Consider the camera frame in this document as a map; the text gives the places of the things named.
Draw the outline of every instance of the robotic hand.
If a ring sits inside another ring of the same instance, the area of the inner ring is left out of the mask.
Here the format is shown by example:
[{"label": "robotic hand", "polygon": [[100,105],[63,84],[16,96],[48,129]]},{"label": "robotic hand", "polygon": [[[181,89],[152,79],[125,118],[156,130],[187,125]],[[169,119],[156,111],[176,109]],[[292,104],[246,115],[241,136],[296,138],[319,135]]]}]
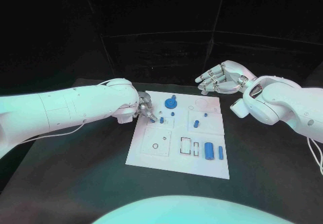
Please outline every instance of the robotic hand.
[{"label": "robotic hand", "polygon": [[273,125],[285,121],[293,130],[323,143],[323,89],[302,88],[292,80],[263,76],[260,78],[237,62],[225,61],[197,79],[202,94],[210,91],[224,94],[243,92],[243,98],[231,110],[244,118]]},{"label": "robotic hand", "polygon": [[0,97],[0,158],[39,134],[110,116],[123,124],[140,114],[158,121],[150,95],[138,92],[132,82],[122,78],[93,86]]}]

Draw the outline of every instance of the rectangular slot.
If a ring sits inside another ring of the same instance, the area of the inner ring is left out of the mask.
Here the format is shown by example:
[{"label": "rectangular slot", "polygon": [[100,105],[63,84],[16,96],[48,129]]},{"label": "rectangular slot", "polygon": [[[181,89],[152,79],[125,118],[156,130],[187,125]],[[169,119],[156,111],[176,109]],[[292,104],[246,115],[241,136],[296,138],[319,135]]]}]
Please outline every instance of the rectangular slot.
[{"label": "rectangular slot", "polygon": [[200,156],[200,143],[198,142],[194,143],[194,155]]},{"label": "rectangular slot", "polygon": [[181,153],[191,155],[191,139],[185,137],[181,138]]}]

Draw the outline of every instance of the white board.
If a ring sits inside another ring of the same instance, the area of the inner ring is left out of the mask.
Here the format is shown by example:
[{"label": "white board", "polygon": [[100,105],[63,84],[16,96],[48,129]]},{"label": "white board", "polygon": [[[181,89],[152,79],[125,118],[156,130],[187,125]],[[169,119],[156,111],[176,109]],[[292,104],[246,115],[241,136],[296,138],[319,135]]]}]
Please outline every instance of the white board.
[{"label": "white board", "polygon": [[[230,179],[220,98],[155,91],[148,93],[159,121],[152,123],[148,117],[139,117],[126,164]],[[168,109],[165,100],[172,95],[176,96],[178,106]],[[214,144],[214,160],[205,159],[207,142]],[[220,159],[220,146],[224,160]]]}]

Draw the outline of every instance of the circular hole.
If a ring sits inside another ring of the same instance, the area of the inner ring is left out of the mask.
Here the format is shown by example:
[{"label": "circular hole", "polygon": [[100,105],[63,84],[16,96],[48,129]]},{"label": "circular hole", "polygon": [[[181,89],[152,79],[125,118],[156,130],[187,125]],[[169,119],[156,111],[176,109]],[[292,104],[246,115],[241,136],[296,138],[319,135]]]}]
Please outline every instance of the circular hole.
[{"label": "circular hole", "polygon": [[313,120],[309,120],[308,122],[308,126],[311,127],[313,125],[315,121]]}]

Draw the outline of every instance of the black tabletop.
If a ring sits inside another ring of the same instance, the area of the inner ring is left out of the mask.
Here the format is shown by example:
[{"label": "black tabletop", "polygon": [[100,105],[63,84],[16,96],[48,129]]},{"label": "black tabletop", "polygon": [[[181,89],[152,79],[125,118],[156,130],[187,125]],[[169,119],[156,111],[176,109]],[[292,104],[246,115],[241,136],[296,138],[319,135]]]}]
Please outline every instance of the black tabletop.
[{"label": "black tabletop", "polygon": [[[78,79],[76,86],[99,83]],[[201,94],[192,86],[133,85],[139,91]],[[138,200],[191,195],[237,202],[298,224],[323,223],[323,177],[306,137],[283,122],[269,126],[251,115],[238,118],[230,106],[240,93],[210,95],[221,98],[230,180],[126,165],[138,120],[119,124],[110,117],[74,134],[37,140],[0,195],[0,222],[87,224]]]}]

